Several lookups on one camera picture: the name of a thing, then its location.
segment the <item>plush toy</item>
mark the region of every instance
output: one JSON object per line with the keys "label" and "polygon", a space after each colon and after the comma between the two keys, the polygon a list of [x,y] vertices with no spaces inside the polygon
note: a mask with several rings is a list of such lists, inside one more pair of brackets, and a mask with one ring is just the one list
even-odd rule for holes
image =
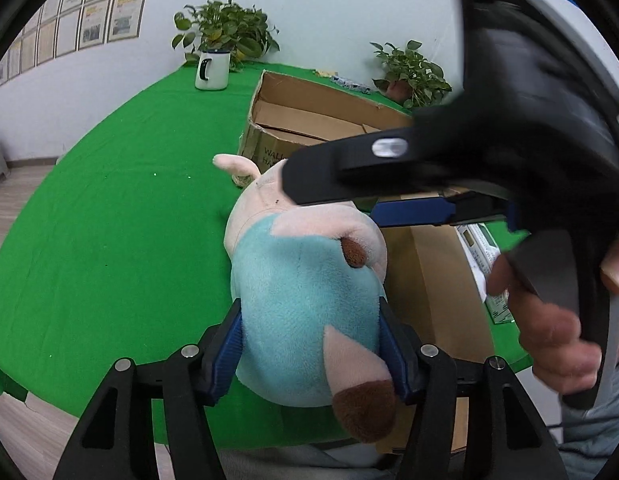
{"label": "plush toy", "polygon": [[237,378],[283,406],[331,404],[346,431],[375,442],[391,431],[396,408],[377,355],[385,241],[351,202],[294,204],[282,191],[284,163],[261,175],[248,158],[214,157],[216,167],[253,179],[224,238],[242,306]]}

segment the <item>cardboard box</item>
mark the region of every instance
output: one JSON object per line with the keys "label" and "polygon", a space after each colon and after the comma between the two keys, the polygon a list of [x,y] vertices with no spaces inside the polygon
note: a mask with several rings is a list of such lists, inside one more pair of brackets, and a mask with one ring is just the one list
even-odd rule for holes
{"label": "cardboard box", "polygon": [[[415,226],[384,229],[387,242],[387,301],[398,318],[414,327],[423,343],[451,357],[482,363],[494,355],[485,307],[456,229]],[[465,447],[467,399],[458,399],[453,450]],[[415,408],[399,404],[397,424],[377,443],[379,452],[401,452]]]}
{"label": "cardboard box", "polygon": [[252,97],[238,155],[250,158],[265,173],[303,146],[411,123],[410,115],[369,99],[265,70]]}

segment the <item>white mug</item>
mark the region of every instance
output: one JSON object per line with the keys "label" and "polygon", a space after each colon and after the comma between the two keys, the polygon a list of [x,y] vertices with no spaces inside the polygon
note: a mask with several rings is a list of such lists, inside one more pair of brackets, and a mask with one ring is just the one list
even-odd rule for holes
{"label": "white mug", "polygon": [[199,90],[227,88],[230,77],[230,51],[208,50],[201,54],[194,85]]}

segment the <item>person's arm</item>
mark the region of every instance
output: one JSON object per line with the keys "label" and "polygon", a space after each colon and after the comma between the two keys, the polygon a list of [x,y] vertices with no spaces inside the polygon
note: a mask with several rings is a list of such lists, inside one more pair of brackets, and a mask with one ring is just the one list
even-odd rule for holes
{"label": "person's arm", "polygon": [[[619,294],[619,240],[601,265],[601,277],[612,293]],[[509,291],[509,308],[521,331],[520,343],[534,360],[534,375],[559,394],[591,388],[601,365],[601,349],[580,339],[578,317],[558,305],[543,303],[525,290],[507,259],[499,257],[487,281],[487,292],[497,296],[505,290]],[[619,415],[619,366],[612,398],[605,405],[586,412],[565,405],[561,410],[567,427],[559,449],[570,480],[591,480],[618,445],[619,418],[581,423]]]}
{"label": "person's arm", "polygon": [[[604,405],[586,412],[561,405],[563,444],[560,449],[570,480],[591,480],[619,443],[619,366],[613,378],[613,395]],[[596,419],[611,419],[583,424]]]}

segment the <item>finger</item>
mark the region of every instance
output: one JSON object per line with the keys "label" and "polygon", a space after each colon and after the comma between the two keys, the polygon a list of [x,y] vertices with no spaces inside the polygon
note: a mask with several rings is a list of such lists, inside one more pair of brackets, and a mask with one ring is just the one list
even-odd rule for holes
{"label": "finger", "polygon": [[528,345],[557,346],[578,340],[581,322],[578,316],[558,305],[543,303],[521,286],[510,290],[509,310]]}
{"label": "finger", "polygon": [[601,279],[614,294],[619,294],[619,239],[609,249],[601,263]]}
{"label": "finger", "polygon": [[577,392],[589,390],[596,384],[597,379],[596,374],[585,376],[556,375],[536,365],[533,366],[531,371],[540,381],[562,395],[575,394]]}
{"label": "finger", "polygon": [[521,336],[521,346],[529,352],[534,364],[561,376],[595,374],[601,367],[601,348],[590,342],[576,341],[563,346],[538,347],[530,345]]}
{"label": "finger", "polygon": [[497,257],[492,272],[487,277],[487,293],[498,296],[504,293],[515,280],[513,269],[504,254]]}

